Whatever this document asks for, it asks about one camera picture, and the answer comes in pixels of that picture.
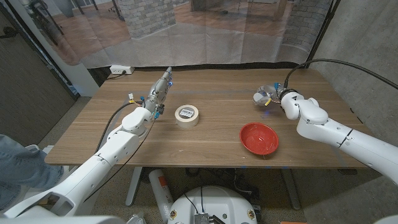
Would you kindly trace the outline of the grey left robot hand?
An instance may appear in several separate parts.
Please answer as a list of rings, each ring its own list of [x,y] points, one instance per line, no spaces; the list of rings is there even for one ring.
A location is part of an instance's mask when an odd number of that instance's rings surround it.
[[[149,95],[145,100],[144,108],[151,113],[155,113],[158,107],[164,103],[169,88],[172,85],[172,67],[168,67],[162,77],[152,85]]]

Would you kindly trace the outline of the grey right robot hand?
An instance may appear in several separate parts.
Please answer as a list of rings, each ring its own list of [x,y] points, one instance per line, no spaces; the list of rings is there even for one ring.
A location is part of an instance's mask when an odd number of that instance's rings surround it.
[[[260,104],[267,106],[270,102],[280,103],[279,95],[284,90],[280,83],[260,86],[257,92],[261,94]]]

